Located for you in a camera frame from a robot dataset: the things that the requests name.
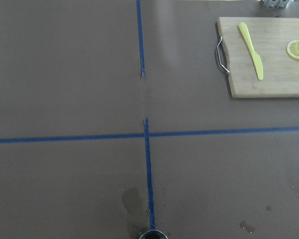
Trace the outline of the steel jigger measuring cup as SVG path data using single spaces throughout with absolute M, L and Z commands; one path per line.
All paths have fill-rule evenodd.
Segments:
M 168 239 L 168 237 L 161 231 L 149 230 L 142 234 L 139 239 Z

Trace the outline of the yellow plastic knife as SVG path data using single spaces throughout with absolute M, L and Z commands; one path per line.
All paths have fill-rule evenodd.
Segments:
M 253 64 L 256 70 L 257 78 L 259 81 L 262 81 L 264 78 L 264 68 L 263 68 L 263 62 L 261 60 L 260 55 L 255 51 L 251 36 L 249 33 L 249 29 L 244 22 L 240 22 L 238 24 L 238 28 L 242 34 L 242 37 L 247 45 L 247 48 L 249 50 L 249 53 L 251 55 L 251 58 L 253 60 Z

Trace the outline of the bamboo cutting board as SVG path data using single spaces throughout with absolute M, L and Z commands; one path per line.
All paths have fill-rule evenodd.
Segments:
M 241 22 L 246 23 L 253 47 L 262 60 L 264 78 L 261 81 L 239 30 Z M 290 41 L 299 40 L 299 18 L 219 17 L 217 26 L 230 71 L 232 97 L 299 97 L 299 60 L 286 51 Z

